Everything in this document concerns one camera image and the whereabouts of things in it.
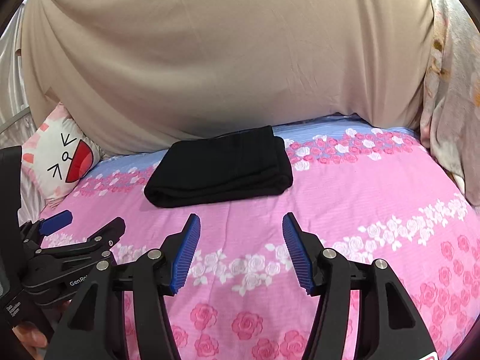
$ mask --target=red cartoon mouth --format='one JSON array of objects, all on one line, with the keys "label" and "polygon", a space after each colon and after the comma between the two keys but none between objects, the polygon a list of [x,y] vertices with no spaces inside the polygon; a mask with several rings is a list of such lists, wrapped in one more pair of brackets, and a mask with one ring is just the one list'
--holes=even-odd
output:
[{"label": "red cartoon mouth", "polygon": [[92,164],[92,149],[83,140],[80,140],[71,160],[65,182],[75,183],[75,181],[80,180],[88,172]]}]

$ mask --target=blue bedsheet section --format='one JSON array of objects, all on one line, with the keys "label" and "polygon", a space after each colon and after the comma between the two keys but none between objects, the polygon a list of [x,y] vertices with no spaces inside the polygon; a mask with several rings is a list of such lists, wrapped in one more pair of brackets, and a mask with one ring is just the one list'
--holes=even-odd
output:
[{"label": "blue bedsheet section", "polygon": [[[312,140],[315,135],[327,135],[339,139],[343,136],[347,128],[353,128],[358,133],[367,134],[371,133],[372,126],[356,115],[331,115],[298,123],[275,126],[273,127],[273,131],[274,134],[279,137],[289,138],[299,143],[304,143],[308,140]],[[415,137],[415,133],[408,128],[395,127],[383,130],[391,132],[397,131]],[[156,151],[155,153],[112,157],[100,162],[90,171],[88,176],[96,177],[99,174],[107,175],[116,170],[125,173],[134,167],[143,170],[152,166],[152,164],[161,161],[166,152],[167,150],[161,150]]]}]

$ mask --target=folded clothing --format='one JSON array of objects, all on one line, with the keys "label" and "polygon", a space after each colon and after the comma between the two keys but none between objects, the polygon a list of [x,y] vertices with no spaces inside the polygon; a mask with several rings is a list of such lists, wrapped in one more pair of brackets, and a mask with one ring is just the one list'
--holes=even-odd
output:
[{"label": "folded clothing", "polygon": [[280,195],[293,184],[282,138],[271,126],[172,145],[145,186],[157,207]]}]

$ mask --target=sticker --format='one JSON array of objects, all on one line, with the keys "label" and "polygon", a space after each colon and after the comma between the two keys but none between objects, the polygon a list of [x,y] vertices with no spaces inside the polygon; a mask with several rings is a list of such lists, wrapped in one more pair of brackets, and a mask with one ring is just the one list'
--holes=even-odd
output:
[{"label": "sticker", "polygon": [[437,352],[431,352],[431,354],[420,358],[419,360],[438,360]]}]

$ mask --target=ribbed blue pad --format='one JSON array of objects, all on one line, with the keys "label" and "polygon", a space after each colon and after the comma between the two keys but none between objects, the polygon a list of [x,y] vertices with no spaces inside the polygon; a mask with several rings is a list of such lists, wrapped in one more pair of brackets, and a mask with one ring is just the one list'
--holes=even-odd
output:
[{"label": "ribbed blue pad", "polygon": [[185,285],[188,270],[190,269],[191,261],[194,258],[195,249],[197,249],[199,239],[200,218],[195,216],[190,227],[187,229],[187,234],[178,250],[177,257],[175,257],[175,261],[173,262],[170,289],[174,294],[177,294],[180,288]]},{"label": "ribbed blue pad", "polygon": [[41,235],[48,237],[56,231],[68,226],[73,219],[74,217],[70,211],[62,211],[59,214],[52,216],[52,218],[45,219],[40,225],[39,232]]},{"label": "ribbed blue pad", "polygon": [[283,238],[289,250],[300,287],[305,288],[307,294],[310,295],[314,288],[311,261],[288,215],[283,217],[282,228]]}]

